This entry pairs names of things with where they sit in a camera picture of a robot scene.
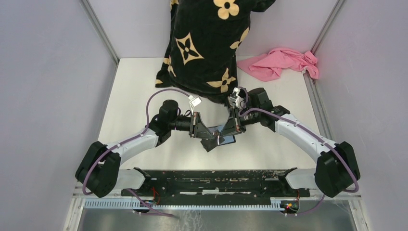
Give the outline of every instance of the cable connector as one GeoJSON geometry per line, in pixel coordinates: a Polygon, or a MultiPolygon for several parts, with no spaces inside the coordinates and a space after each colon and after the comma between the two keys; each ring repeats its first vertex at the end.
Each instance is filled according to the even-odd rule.
{"type": "Polygon", "coordinates": [[[190,110],[191,113],[194,112],[194,107],[196,107],[197,105],[201,104],[202,100],[200,97],[194,97],[192,95],[189,96],[189,100],[190,100],[190,110]]]}

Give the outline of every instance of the clothing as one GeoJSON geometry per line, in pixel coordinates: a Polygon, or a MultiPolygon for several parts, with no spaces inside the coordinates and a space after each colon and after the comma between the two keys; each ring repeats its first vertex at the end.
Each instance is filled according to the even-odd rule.
{"type": "Polygon", "coordinates": [[[170,42],[156,87],[178,87],[225,103],[238,86],[235,52],[250,30],[251,11],[275,0],[171,0],[170,42]]]}
{"type": "Polygon", "coordinates": [[[267,82],[281,77],[283,68],[307,70],[313,79],[319,78],[318,59],[308,51],[302,54],[289,48],[275,48],[268,54],[238,61],[238,67],[251,76],[267,82]]]}

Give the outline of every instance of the white table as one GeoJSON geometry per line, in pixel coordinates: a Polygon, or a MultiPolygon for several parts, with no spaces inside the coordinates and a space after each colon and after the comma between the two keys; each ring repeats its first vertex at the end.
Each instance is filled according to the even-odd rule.
{"type": "MultiPolygon", "coordinates": [[[[162,58],[121,59],[103,119],[99,141],[117,141],[140,131],[146,124],[145,107],[149,97],[158,91],[155,76],[162,58]]],[[[284,70],[281,79],[262,82],[238,69],[239,85],[248,90],[263,87],[274,105],[289,109],[300,121],[318,131],[316,118],[303,75],[284,70]]],[[[177,92],[164,92],[152,100],[150,117],[158,113],[162,102],[176,100],[182,112],[188,99],[177,92]]],[[[195,108],[201,112],[207,127],[224,124],[226,108],[207,99],[195,108]]],[[[247,126],[247,132],[236,136],[236,143],[217,147],[207,153],[200,139],[187,132],[172,131],[171,137],[157,148],[147,150],[128,160],[121,167],[142,169],[288,169],[311,168],[316,165],[300,148],[285,137],[258,125],[247,126]]]]}

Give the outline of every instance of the black blanket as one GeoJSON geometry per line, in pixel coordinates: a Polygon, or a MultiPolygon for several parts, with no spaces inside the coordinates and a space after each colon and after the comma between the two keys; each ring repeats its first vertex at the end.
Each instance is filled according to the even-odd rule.
{"type": "Polygon", "coordinates": [[[225,103],[238,86],[235,52],[250,13],[275,0],[171,0],[170,42],[156,87],[177,87],[225,103]]]}

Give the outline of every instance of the metal frame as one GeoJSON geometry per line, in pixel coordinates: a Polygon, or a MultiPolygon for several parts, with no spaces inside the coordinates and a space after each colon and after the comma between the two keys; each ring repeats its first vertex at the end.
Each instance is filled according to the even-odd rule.
{"type": "MultiPolygon", "coordinates": [[[[316,39],[311,51],[312,53],[316,53],[319,49],[320,45],[322,44],[327,32],[329,31],[330,27],[332,26],[333,21],[337,17],[339,11],[343,7],[346,0],[338,0],[327,19],[326,23],[324,24],[319,36],[316,39]]],[[[111,55],[113,61],[118,65],[119,64],[119,57],[117,56],[112,44],[110,43],[101,23],[99,22],[95,12],[90,5],[88,0],[80,0],[85,12],[87,13],[89,19],[91,20],[95,30],[101,37],[102,41],[104,42],[109,54],[111,55]]],[[[324,105],[322,99],[319,94],[319,90],[316,86],[314,80],[312,80],[308,73],[304,74],[306,87],[309,93],[310,100],[312,102],[312,107],[317,119],[318,127],[320,133],[327,137],[328,139],[333,139],[333,135],[329,126],[329,122],[327,119],[327,115],[324,110],[324,105]]],[[[82,212],[87,200],[95,200],[97,197],[95,195],[83,195],[81,190],[82,184],[77,183],[77,186],[74,190],[74,194],[71,200],[71,205],[66,217],[64,231],[77,231],[79,227],[79,222],[82,216],[82,212]]],[[[301,198],[300,200],[319,200],[322,197],[322,193],[318,190],[311,190],[310,197],[301,198]]],[[[108,200],[117,200],[117,201],[127,201],[132,197],[125,197],[121,196],[121,190],[113,190],[109,195],[106,197],[99,199],[101,202],[108,201],[108,200]]],[[[151,200],[153,197],[142,197],[143,200],[151,200]]],[[[271,201],[279,201],[279,200],[291,200],[295,198],[271,198],[271,201]]],[[[349,194],[346,192],[340,193],[335,198],[328,198],[326,197],[325,200],[328,201],[335,201],[335,200],[348,200],[350,204],[350,208],[352,210],[352,216],[356,224],[357,231],[368,231],[368,225],[364,218],[364,211],[362,206],[362,199],[360,194],[349,194]]]]}

